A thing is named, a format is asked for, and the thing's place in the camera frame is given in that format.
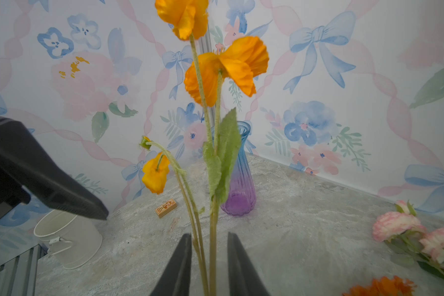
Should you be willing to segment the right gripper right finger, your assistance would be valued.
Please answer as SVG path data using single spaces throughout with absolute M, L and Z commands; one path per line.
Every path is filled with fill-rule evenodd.
M 227 251 L 230 296 L 270 296 L 237 234 L 228 233 Z

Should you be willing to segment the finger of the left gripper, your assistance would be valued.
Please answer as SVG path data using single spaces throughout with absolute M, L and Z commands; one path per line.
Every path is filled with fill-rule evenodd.
M 62 171 L 19 121 L 0 117 L 0 219 L 35 196 L 45 206 L 106 220 L 103 202 Z

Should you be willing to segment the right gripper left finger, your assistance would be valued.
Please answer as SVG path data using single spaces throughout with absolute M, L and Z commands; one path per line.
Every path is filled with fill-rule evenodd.
M 184 234 L 150 296 L 188 296 L 191 266 L 192 237 Z

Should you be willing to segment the yellow poppy flower stem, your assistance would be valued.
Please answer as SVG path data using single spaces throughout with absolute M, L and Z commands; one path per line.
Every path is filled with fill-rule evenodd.
M 193 100 L 202 106 L 204 116 L 208 117 L 201 75 L 200 54 L 197 53 L 196 40 L 203 37 L 208 27 L 208 1 L 156 1 L 158 16 L 173 26 L 175 36 L 181 41 L 191 43 L 193 63 L 185 73 L 185 89 Z M 206 123 L 207 140 L 203 143 L 202 153 L 208 172 L 208 190 L 210 197 L 210 250 L 205 256 L 202 240 L 200 211 L 196 207 L 194 196 L 186 173 L 168 149 L 147 137 L 140 146 L 146 150 L 155 146 L 160 149 L 155 159 L 143 168 L 143 183 L 154 194 L 164 192 L 167 175 L 174 171 L 186 202 L 192 232 L 195 235 L 193 246 L 197 254 L 203 293 L 214 296 L 217 293 L 217 223 L 221 204 L 228 199 L 231 175 L 241 148 L 241 136 L 237 124 L 237 112 L 230 110 L 221 116 L 222 85 L 226 78 L 235 82 L 247 96 L 257 91 L 254 78 L 267 71 L 269 54 L 266 45 L 259 37 L 238 38 L 226 49 L 215 54 L 211 68 L 215 71 L 217 100 L 215 104 L 215 126 Z

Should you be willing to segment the pink rose stem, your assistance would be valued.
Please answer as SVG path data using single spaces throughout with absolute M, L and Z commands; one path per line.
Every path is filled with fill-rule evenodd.
M 398 201 L 396 210 L 379 217 L 372 226 L 372 237 L 383 242 L 397 265 L 418 265 L 422 270 L 444 279 L 444 228 L 428 232 L 409 202 Z

